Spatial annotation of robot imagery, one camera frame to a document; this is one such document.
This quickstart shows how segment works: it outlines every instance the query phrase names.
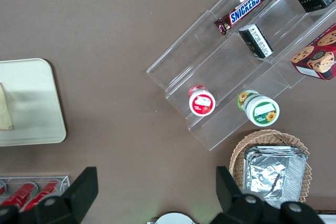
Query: acrylic shelf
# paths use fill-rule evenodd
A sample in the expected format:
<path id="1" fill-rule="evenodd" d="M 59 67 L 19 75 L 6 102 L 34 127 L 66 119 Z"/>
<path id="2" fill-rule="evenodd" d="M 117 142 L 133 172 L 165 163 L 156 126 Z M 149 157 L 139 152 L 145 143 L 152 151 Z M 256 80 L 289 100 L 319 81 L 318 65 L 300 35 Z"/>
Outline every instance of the acrylic shelf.
<path id="1" fill-rule="evenodd" d="M 0 195 L 0 203 L 12 195 L 26 182 L 35 183 L 39 190 L 44 188 L 52 179 L 60 181 L 59 194 L 64 193 L 70 186 L 69 176 L 52 176 L 52 177 L 3 177 L 0 178 L 6 184 L 7 190 Z"/>
<path id="2" fill-rule="evenodd" d="M 306 13 L 297 0 L 266 0 L 225 36 L 221 35 L 214 21 L 239 3 L 220 0 L 147 70 L 208 150 L 248 121 L 237 106 L 242 91 L 254 89 L 275 98 L 304 78 L 290 58 L 336 20 L 336 2 Z M 264 60 L 255 58 L 238 34 L 241 27 L 253 23 L 274 50 Z M 216 100 L 214 112 L 205 117 L 189 109 L 188 90 L 197 84 L 206 86 Z"/>

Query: soda can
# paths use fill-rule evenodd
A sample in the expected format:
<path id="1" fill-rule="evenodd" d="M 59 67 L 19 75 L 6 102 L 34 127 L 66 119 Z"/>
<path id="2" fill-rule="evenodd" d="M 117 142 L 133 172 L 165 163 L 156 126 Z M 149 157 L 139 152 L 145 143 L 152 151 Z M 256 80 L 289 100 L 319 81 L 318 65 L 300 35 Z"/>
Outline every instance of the soda can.
<path id="1" fill-rule="evenodd" d="M 25 203 L 38 193 L 38 187 L 33 182 L 26 182 L 15 193 L 10 195 L 0 206 L 16 206 L 20 210 Z"/>
<path id="2" fill-rule="evenodd" d="M 7 185 L 5 182 L 0 180 L 0 195 L 7 191 Z"/>
<path id="3" fill-rule="evenodd" d="M 58 179 L 52 179 L 49 183 L 33 198 L 23 209 L 27 211 L 35 207 L 41 200 L 47 197 L 49 194 L 59 192 L 62 182 Z"/>

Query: white plate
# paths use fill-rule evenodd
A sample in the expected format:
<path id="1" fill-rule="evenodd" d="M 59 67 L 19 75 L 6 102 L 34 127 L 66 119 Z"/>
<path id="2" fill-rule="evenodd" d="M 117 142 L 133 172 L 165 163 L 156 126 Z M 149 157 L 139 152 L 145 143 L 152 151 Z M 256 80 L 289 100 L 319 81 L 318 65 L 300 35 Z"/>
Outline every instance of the white plate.
<path id="1" fill-rule="evenodd" d="M 14 126 L 12 131 L 0 131 L 0 146 L 50 144 L 65 139 L 54 76 L 47 61 L 0 61 L 0 82 Z"/>

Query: plastic lid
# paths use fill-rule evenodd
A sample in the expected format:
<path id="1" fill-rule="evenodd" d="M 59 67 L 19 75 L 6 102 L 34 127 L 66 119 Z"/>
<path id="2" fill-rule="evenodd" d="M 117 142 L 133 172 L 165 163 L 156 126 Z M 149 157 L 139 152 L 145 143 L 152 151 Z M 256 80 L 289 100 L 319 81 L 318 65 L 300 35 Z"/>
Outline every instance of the plastic lid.
<path id="1" fill-rule="evenodd" d="M 190 96 L 189 107 L 195 115 L 206 116 L 214 111 L 216 101 L 209 91 L 198 90 Z"/>
<path id="2" fill-rule="evenodd" d="M 155 224 L 195 224 L 187 215 L 171 212 L 161 216 Z"/>
<path id="3" fill-rule="evenodd" d="M 250 101 L 246 115 L 256 126 L 266 127 L 278 119 L 280 108 L 276 101 L 268 97 L 256 97 Z"/>

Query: cookie box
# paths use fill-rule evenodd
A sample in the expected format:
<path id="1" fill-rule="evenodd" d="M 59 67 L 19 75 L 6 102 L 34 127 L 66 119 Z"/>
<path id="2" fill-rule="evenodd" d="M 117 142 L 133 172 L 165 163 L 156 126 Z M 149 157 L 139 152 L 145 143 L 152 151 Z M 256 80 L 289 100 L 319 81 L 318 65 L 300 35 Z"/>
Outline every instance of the cookie box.
<path id="1" fill-rule="evenodd" d="M 336 23 L 324 31 L 290 61 L 301 74 L 322 80 L 336 76 Z"/>

